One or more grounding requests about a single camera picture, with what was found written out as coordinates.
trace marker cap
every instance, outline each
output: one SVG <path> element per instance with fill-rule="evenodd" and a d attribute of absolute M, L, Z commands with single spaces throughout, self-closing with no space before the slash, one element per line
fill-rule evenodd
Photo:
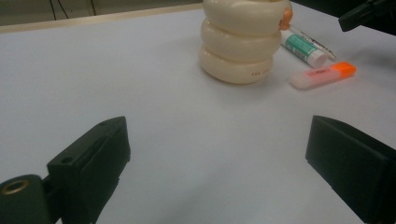
<path fill-rule="evenodd" d="M 347 63 L 347 62 L 340 62 L 340 63 L 333 64 L 331 66 L 331 68 L 340 72 L 340 78 L 350 77 L 357 70 L 357 68 L 355 66 L 353 66 L 352 64 Z"/>

